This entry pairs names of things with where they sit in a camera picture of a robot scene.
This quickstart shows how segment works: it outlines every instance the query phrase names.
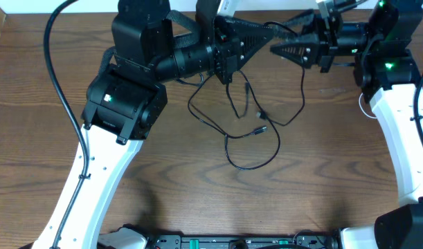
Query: black cable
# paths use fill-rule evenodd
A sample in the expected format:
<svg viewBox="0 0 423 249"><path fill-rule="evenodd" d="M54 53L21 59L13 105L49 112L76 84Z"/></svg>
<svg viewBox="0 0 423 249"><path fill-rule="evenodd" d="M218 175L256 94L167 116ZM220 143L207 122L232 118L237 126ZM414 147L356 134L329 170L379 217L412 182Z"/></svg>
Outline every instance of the black cable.
<svg viewBox="0 0 423 249"><path fill-rule="evenodd" d="M102 55L102 61L100 63L98 75L103 74L109 65L109 62L111 61L113 55L116 54L116 47L112 46L111 48L108 48Z"/></svg>
<svg viewBox="0 0 423 249"><path fill-rule="evenodd" d="M199 73L199 76L200 76L200 83L189 83L181 79L177 79L176 81L180 84L185 84L189 86L200 86L204 82L204 75Z"/></svg>
<svg viewBox="0 0 423 249"><path fill-rule="evenodd" d="M356 8L357 6L359 6L360 4L365 3L366 1L367 1L367 0L360 0L360 1L357 1L357 2L355 2L355 3L353 3L353 4L350 4L350 5L348 5L348 6L345 6L345 7L343 7L343 8L339 8L339 9L337 10L337 12L342 13L342 12L345 12L345 11L352 10L352 9Z"/></svg>
<svg viewBox="0 0 423 249"><path fill-rule="evenodd" d="M254 99L254 101L255 101L255 103L257 104L257 106L258 106L258 108L260 109L260 110L263 110L263 108L260 106L260 104L259 104L259 102L257 101L257 99L256 99L256 97L255 97L255 94L254 94L254 91L253 91L253 89L251 88L251 85L250 85L250 83L249 83L249 81L248 81L248 79L246 78L246 76L245 76L245 74L243 73L243 72L241 72L241 71L239 71L239 73L240 74L242 74L242 76L244 76L244 78L245 78L245 80L246 80L246 85L248 86L248 88L249 88L249 90L251 91L251 95L253 96L253 99ZM276 129L276 127L274 126L274 124L272 123L272 121L269 119L269 118L267 118L267 120L269 121L269 123L270 123L270 125L273 127L273 129L274 129L274 131L275 131L275 133L276 133L276 135L277 135L277 138L278 138L278 147L277 147L277 150L276 150L276 152L274 153L274 155L272 156L272 157L270 157L270 159L269 160L267 160L265 163L262 163L261 165L258 165L258 166L255 166L255 167L240 167L240 166L237 166L231 159L230 159L230 156L229 156L229 154L228 154L228 138L231 138L231 139L239 139L239 138L245 138L245 137L247 137L247 136L251 136L251 135L257 135L257 134L260 134L260 133L263 133L263 132L265 132L266 130L267 130L267 127L266 126L263 126L263 127L258 127L258 128L256 128L256 129L254 129L252 132L250 132L250 133L247 133L247 134L244 134L244 135L241 135L241 136L232 136L232 135L230 135L230 134L228 134L227 132L225 132L218 124L216 124L216 122L214 122L211 118L209 118L207 115L205 115L202 111L200 111L197 107L195 107L193 104L191 104L191 100L196 96L196 94L200 91L200 89L205 85L205 83L211 78L212 76L210 76L210 77L208 77L206 80L204 80L204 83L202 83L201 84L201 86L191 95L191 97L190 97L190 99L188 100L188 110L189 110L189 112L191 113L191 115L193 115L196 119L198 119L200 122L202 122L202 123L204 123L204 124L206 124L206 125L208 125L209 127L211 127L211 128L213 128L214 130L216 130L216 131L218 131L219 133L221 133L222 135L224 135L225 136L225 154L226 154L226 158L228 159L228 161L229 161L229 163L232 165L232 166L234 166L235 168L237 168L237 169L240 169L240 170L253 170L253 169L258 169L258 168L260 168L260 167L263 167L263 166L265 166L265 165L267 165L268 163L270 163L276 156L277 156L277 154L278 154L278 152L279 152L279 149L280 149L280 135L279 135L279 132L277 131L277 129ZM191 110L191 108L190 108L190 106L192 106L196 111L198 111L203 117L205 117L206 119L208 119L211 123L213 123L213 124L210 124L209 122L206 122L205 120L203 120L203 119L201 119L199 116L197 116L192 110Z"/></svg>
<svg viewBox="0 0 423 249"><path fill-rule="evenodd" d="M201 118L199 118L194 112L192 112L191 111L191 108L190 108L190 105L191 105L191 100L196 96L196 94L200 91L200 89L205 85L205 83L207 83L207 81L212 77L213 75L211 75L211 76L209 76L208 78L206 78L206 80L204 80L204 83L202 83L198 88L197 88L197 90L191 95L191 97L190 97L190 99L188 100L188 104L187 104L187 108L188 108L188 110L189 110L189 112L191 113L191 115L193 115L196 119L198 119L198 121L200 121L200 122L202 122L202 123L204 123L205 125L208 125L209 127L211 127L211 128L213 128L213 129L215 129L216 131L218 131L219 133L221 133L222 135L224 135L224 136L228 136L229 138L232 138L232 139L238 139L238 138L245 138L245 137L247 137L247 136L250 136L250 135L254 135L254 132L255 132L255 130L254 131L252 131L252 132L250 132L250 133L246 133L246 134L244 134L244 135L241 135L241 136L232 136L232 135L230 135L230 134L228 134L228 133L226 133L222 128L217 128L217 127L215 127L214 125L212 125L212 124L210 124L209 122L206 122L205 120L203 120L203 119L201 119Z"/></svg>
<svg viewBox="0 0 423 249"><path fill-rule="evenodd" d="M44 33L44 54L45 54L45 63L46 67L48 69L48 73L50 74L51 82L53 83L53 86L57 92L57 95L59 96L60 101L62 102L62 105L65 108L66 113L68 114L68 117L70 118L71 124L73 125L73 128L75 130L76 135L78 136L80 146L82 148L83 158L84 158L84 167L82 169L81 175L79 175L79 182L74 190L73 196L71 197L71 200L68 204L68 207L66 207L64 216L62 217L62 220L60 221L59 228L57 229L56 236L53 241L53 245L51 246L52 249L57 249L57 244L59 243L60 236L62 234L62 231L64 229L66 220L68 219L68 216L71 212L71 209L73 208L74 202L76 198L78 197L79 191L82 187L82 184L87 176L88 172L88 166L89 166L89 153L87 149L87 145L85 144L85 140L83 138L82 132L80 131L80 127L78 124L77 119L74 116L73 111L71 110L71 107L69 106L69 103L66 101L65 95L62 92L62 89L60 88L59 82L57 81L57 77L53 68L53 64L51 62L51 55L50 55L50 33L51 28L53 27L53 23L56 20L57 16L69 5L76 2L77 0L68 0L62 3L59 7L57 7L53 14L51 14L50 19L48 20L48 23L46 24L45 33Z"/></svg>
<svg viewBox="0 0 423 249"><path fill-rule="evenodd" d="M420 142L422 143L422 146L423 146L423 130L422 130L422 126L420 124L420 120L423 117L419 115L419 96L420 96L420 90L422 90L422 87L423 87L423 74L420 78L420 81L417 83L416 92L414 94L414 101L413 101L414 118L412 118L412 120L414 120L415 123L416 123L417 132L419 133Z"/></svg>
<svg viewBox="0 0 423 249"><path fill-rule="evenodd" d="M266 23L264 23L264 26L268 26L268 25L276 25L276 26L279 26L279 27L281 27L281 28L283 28L283 29L285 29L285 30L288 30L289 32L291 32L291 33L293 33L295 36L297 36L298 34L296 33L296 32L294 32L294 30L292 30L292 29L290 29L290 28L288 28L288 26L286 26L286 25L284 25L284 24L281 24L280 22L278 22L278 21L267 21Z"/></svg>
<svg viewBox="0 0 423 249"><path fill-rule="evenodd" d="M251 88L251 85L250 84L249 84L249 88L250 88L251 95L253 96L253 99L254 99L255 104L258 106L258 108L260 110L263 110L263 108L260 106L258 100L255 98L254 91ZM230 159L230 156L228 154L228 136L225 135L225 155L226 155L226 159L228 159L228 162L232 166L234 166L236 169L239 169L239 170L254 170L254 169L258 169L258 168L264 167L265 165L269 164L278 155L279 149L280 149L280 135L279 135L278 130L276 129L276 126L271 121L271 119L268 118L268 116L267 116L267 120L268 120L269 124L273 127L273 130L274 130L274 132L276 133L276 135L278 137L278 147L276 149L276 152L274 152L274 155L272 157L270 157L270 159L267 160L265 163L262 163L261 165L258 165L258 166L255 166L255 167L240 167L240 166L237 166L235 163L233 163L233 161Z"/></svg>
<svg viewBox="0 0 423 249"><path fill-rule="evenodd" d="M314 232L313 232L312 230L310 230L310 229L304 229L304 230L301 230L301 231L299 231L298 233L296 233L296 234L294 235L294 237L293 237L293 243L297 243L296 237L297 237L300 233L302 233L302 232L312 232L312 233L314 233ZM312 236L315 236L315 237L317 238L317 240L319 241L319 243L321 243L323 247L326 247L325 243L323 243L323 242L322 242L322 240L321 240L321 239L320 239L317 235L312 235Z"/></svg>
<svg viewBox="0 0 423 249"><path fill-rule="evenodd" d="M371 46L377 42L384 39L384 35L381 33L376 34L375 36L373 36L370 41L368 42L368 44L366 45L365 49L363 50L362 54L361 54L361 66L362 68L364 68L364 63L365 63L365 58L368 54L368 51L370 50Z"/></svg>
<svg viewBox="0 0 423 249"><path fill-rule="evenodd" d="M231 99L231 95L230 95L230 89L229 89L230 84L227 84L225 87L226 90L226 97L228 97L228 100L230 101L231 104L231 108L234 111L234 114L236 115L237 118L243 118L244 116L246 116L246 113L248 112L248 101L249 101L249 88L248 88L248 84L245 84L245 110L244 110L244 114L239 116L239 113L237 112L236 108L234 107L233 104L233 99Z"/></svg>
<svg viewBox="0 0 423 249"><path fill-rule="evenodd" d="M297 116L299 116L300 112L302 112L303 108L305 107L305 94L303 92L303 81L305 79L305 68L302 67L302 77L300 79L300 93L302 94L302 106L300 107L300 109L296 112L296 114L294 114L294 116L286 123L281 123L275 120L271 120L272 123L276 124L276 125L280 125L281 127L286 127L287 125L291 124L291 122L293 122L294 119L297 118ZM262 118L262 119L266 119L268 117L267 112L265 112L264 110L260 110L258 113L258 117Z"/></svg>

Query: cable clip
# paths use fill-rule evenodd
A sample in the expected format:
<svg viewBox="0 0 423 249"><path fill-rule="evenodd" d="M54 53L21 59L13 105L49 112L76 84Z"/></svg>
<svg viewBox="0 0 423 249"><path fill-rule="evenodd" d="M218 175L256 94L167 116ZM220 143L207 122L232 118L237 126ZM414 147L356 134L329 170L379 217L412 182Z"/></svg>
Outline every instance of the cable clip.
<svg viewBox="0 0 423 249"><path fill-rule="evenodd" d="M258 135L258 134L264 133L266 131L267 131L267 127L266 126L262 126L262 127L258 127L256 129L254 129L253 130L253 134L254 135Z"/></svg>
<svg viewBox="0 0 423 249"><path fill-rule="evenodd" d="M265 111L263 111L263 110L258 111L258 113L256 114L256 116L257 116L258 118L260 118L261 120L267 120L267 118L268 118L268 114L267 114L267 112L265 112Z"/></svg>
<svg viewBox="0 0 423 249"><path fill-rule="evenodd" d="M417 118L416 118L416 117L411 117L411 118L410 118L410 121L414 121L414 120L419 120L419 121L420 121L422 118L423 118L423 116L422 116L422 115L420 115L420 116L419 116L419 117L417 117Z"/></svg>
<svg viewBox="0 0 423 249"><path fill-rule="evenodd" d="M89 179L91 179L91 174L89 174L88 176L80 174L79 179L88 179L89 180Z"/></svg>

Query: wood grain surface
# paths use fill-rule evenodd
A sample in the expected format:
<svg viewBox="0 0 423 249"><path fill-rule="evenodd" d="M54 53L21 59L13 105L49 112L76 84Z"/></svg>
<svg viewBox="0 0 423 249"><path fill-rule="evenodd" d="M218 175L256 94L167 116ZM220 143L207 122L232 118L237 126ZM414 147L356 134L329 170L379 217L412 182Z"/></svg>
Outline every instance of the wood grain surface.
<svg viewBox="0 0 423 249"><path fill-rule="evenodd" d="M237 17L284 21L296 11L241 12ZM348 21L366 21L355 10ZM77 116L102 52L113 45L115 14L62 15L51 37L57 77ZM0 39L0 248L34 241L53 213L77 146L73 128L44 63L42 35L49 15L9 15ZM423 22L410 45L423 68ZM342 58L339 61L351 61ZM301 69L263 48L243 68L258 100L273 117L290 118L300 107ZM231 92L244 105L244 81ZM102 233L124 223L184 234L289 234L302 229L374 223L397 208L393 164L379 123L360 111L352 68L307 71L307 105L288 127L282 147L266 167L241 172L224 155L224 138L194 119L186 102L194 87L166 84L168 105L120 182ZM224 87L213 79L195 104L233 133L264 122L237 120ZM274 132L231 141L241 165L268 159Z"/></svg>

